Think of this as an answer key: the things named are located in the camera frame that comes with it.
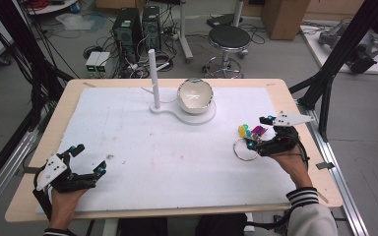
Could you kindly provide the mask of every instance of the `leg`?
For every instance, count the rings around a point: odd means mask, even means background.
[[[245,213],[204,215],[195,229],[196,236],[243,236]]]
[[[121,236],[167,236],[167,218],[126,218],[119,220]]]

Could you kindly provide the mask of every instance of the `black stool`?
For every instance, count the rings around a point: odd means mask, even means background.
[[[213,57],[205,65],[204,72],[215,78],[242,78],[241,66],[229,58],[229,52],[240,52],[250,43],[250,35],[243,29],[233,26],[219,26],[211,29],[208,35],[210,44],[223,51],[222,57]]]

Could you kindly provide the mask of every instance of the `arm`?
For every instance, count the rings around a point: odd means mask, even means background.
[[[67,227],[73,220],[76,205],[80,197],[87,190],[79,190],[71,193],[60,194],[55,189],[51,191],[52,213],[50,224],[44,231],[45,236],[71,236],[75,235]]]
[[[312,185],[299,148],[272,155],[271,158],[290,175],[296,186],[296,190],[286,195],[293,208],[287,235],[338,235],[330,210],[318,202],[317,190]]]

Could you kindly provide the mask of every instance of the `concrete floor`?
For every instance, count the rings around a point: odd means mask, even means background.
[[[95,45],[99,38],[109,36],[112,22],[92,16],[97,21],[97,29],[65,31],[62,26],[54,25],[55,16],[57,14],[48,14],[40,18],[45,29],[56,32],[49,40],[75,73],[80,78],[87,78],[83,51]],[[204,64],[221,53],[213,49],[205,38],[190,35],[206,35],[211,29],[206,24],[208,17],[186,21],[187,38],[194,60],[186,64],[179,43],[175,42],[177,54],[173,59],[174,67],[169,72],[159,73],[159,78],[204,77]],[[242,25],[247,27],[246,24],[262,26],[260,19],[254,18],[245,18]],[[265,43],[251,43],[249,54],[244,59],[238,59],[245,78],[280,78],[291,87],[318,72],[319,67],[302,35],[298,35],[295,40],[285,41],[269,40],[265,32],[258,34],[265,39]],[[60,58],[55,57],[58,67],[72,74]],[[30,92],[31,86],[22,77],[15,63],[10,66],[0,65],[0,150],[30,110]],[[300,98],[303,95],[304,90],[293,96]],[[328,138],[369,234],[378,235],[378,75],[337,74],[332,90]],[[20,180],[20,177],[14,176],[0,197],[0,235],[40,235],[47,225],[46,222],[14,224],[5,221],[6,208]],[[333,213],[335,217],[344,217],[340,208],[333,209]],[[256,221],[271,221],[273,214],[274,212],[254,212],[253,217]],[[169,220],[170,235],[194,235],[196,222],[195,216],[172,217]],[[75,221],[72,230],[78,235],[85,235],[88,224],[88,220]],[[346,222],[339,221],[338,225],[340,235],[352,235]],[[101,235],[102,226],[103,221],[97,220],[92,235]],[[254,235],[275,234],[256,229]]]

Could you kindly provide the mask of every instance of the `white bowl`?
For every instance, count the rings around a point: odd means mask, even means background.
[[[177,90],[180,108],[190,114],[201,114],[207,111],[213,96],[210,84],[196,78],[186,80]]]

